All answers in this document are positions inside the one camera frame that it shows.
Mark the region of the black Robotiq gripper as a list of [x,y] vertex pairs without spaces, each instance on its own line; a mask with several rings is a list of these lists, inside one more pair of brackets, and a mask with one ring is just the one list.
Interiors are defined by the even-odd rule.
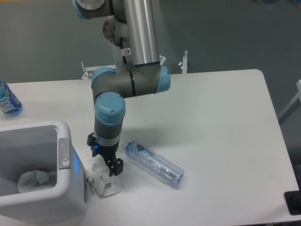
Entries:
[[112,146],[102,146],[96,142],[94,133],[91,133],[87,137],[87,145],[92,151],[92,157],[100,155],[103,157],[106,166],[109,168],[109,176],[118,176],[123,172],[124,162],[121,158],[116,158],[116,151],[119,146],[119,142]]

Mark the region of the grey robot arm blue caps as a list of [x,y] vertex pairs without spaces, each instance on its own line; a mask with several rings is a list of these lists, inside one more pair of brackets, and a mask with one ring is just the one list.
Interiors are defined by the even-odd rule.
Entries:
[[161,65],[150,0],[75,0],[79,18],[105,17],[103,34],[115,48],[115,68],[99,67],[92,73],[95,123],[87,138],[92,155],[103,157],[110,176],[123,170],[116,157],[125,99],[169,90],[170,73]]

